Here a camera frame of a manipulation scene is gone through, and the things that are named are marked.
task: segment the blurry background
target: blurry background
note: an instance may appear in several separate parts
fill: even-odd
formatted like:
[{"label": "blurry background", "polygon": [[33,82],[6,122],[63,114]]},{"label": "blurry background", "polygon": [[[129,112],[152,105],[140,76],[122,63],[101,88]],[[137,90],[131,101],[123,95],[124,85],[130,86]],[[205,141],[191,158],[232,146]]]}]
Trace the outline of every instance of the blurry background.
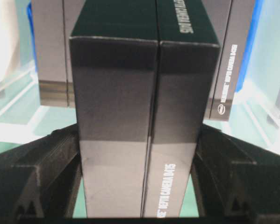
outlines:
[{"label": "blurry background", "polygon": [[[0,153],[76,123],[75,109],[40,105],[29,4],[0,0]],[[280,154],[280,0],[263,0],[250,48],[229,121],[204,123]],[[74,216],[86,216],[82,184]],[[198,216],[191,178],[181,216]]]}]

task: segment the intel logo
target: intel logo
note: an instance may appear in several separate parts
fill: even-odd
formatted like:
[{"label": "intel logo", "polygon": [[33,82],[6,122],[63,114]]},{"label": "intel logo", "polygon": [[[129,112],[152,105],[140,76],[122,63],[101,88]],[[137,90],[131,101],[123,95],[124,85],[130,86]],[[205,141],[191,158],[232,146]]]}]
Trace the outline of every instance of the intel logo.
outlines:
[{"label": "intel logo", "polygon": [[218,106],[218,113],[219,113],[220,115],[223,115],[223,114],[225,114],[225,111],[226,111],[225,106],[224,106],[223,104],[220,104],[220,105]]}]

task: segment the depth camera box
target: depth camera box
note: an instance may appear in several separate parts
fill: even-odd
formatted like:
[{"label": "depth camera box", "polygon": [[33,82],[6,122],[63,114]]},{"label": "depth camera box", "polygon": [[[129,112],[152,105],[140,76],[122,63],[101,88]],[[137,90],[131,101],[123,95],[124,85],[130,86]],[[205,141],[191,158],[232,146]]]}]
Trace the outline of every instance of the depth camera box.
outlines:
[{"label": "depth camera box", "polygon": [[202,0],[222,51],[209,94],[206,119],[229,120],[255,0]]},{"label": "depth camera box", "polygon": [[87,0],[70,37],[88,217],[140,217],[158,32],[151,0]]},{"label": "depth camera box", "polygon": [[201,0],[157,0],[160,60],[144,217],[179,217],[220,47]]},{"label": "depth camera box", "polygon": [[42,105],[74,107],[69,36],[85,0],[32,0]]}]

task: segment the gray box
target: gray box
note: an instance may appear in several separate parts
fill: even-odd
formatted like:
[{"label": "gray box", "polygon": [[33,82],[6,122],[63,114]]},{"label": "gray box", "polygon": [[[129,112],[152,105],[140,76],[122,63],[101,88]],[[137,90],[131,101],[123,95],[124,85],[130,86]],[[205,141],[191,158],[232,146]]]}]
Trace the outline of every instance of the gray box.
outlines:
[{"label": "gray box", "polygon": [[[208,13],[209,19],[215,30],[215,34],[219,40],[220,46],[224,45],[231,2],[232,0],[202,0],[202,3]],[[219,60],[215,69],[213,83],[210,87],[208,103],[204,116],[206,119],[210,118],[210,111],[213,103],[213,96],[215,93],[215,85],[221,62],[222,49],[223,48],[220,49]]]},{"label": "gray box", "polygon": [[67,106],[63,0],[32,0],[32,10],[41,103]]},{"label": "gray box", "polygon": [[69,37],[86,0],[32,0],[42,105],[75,107]]},{"label": "gray box", "polygon": [[[224,121],[229,120],[255,0],[203,0],[203,3],[219,41],[224,40],[205,118]],[[227,27],[224,31],[228,14]]]}]

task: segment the blue object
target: blue object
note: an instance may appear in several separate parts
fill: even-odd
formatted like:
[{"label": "blue object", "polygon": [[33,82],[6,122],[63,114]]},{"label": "blue object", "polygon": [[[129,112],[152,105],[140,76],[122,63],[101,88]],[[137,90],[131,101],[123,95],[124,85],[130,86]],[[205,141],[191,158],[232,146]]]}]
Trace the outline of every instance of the blue object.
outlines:
[{"label": "blue object", "polygon": [[263,2],[264,2],[264,0],[256,0],[256,2],[255,2],[255,7],[254,7],[251,24],[250,24],[250,30],[248,33],[247,43],[246,43],[246,47],[244,50],[242,65],[241,65],[238,80],[237,80],[236,92],[239,92],[243,88],[244,79],[246,77],[246,72],[248,69],[251,51],[252,51],[253,45],[254,45],[255,35],[256,35],[256,31],[257,31],[257,26],[258,26]]},{"label": "blue object", "polygon": [[29,18],[29,25],[30,25],[30,29],[31,29],[32,47],[33,47],[33,54],[34,54],[34,60],[35,60],[35,65],[36,65],[36,72],[37,72],[37,56],[36,56],[36,48],[35,48],[33,11],[32,11],[32,3],[31,2],[27,6],[27,15],[28,15],[28,18]]}]

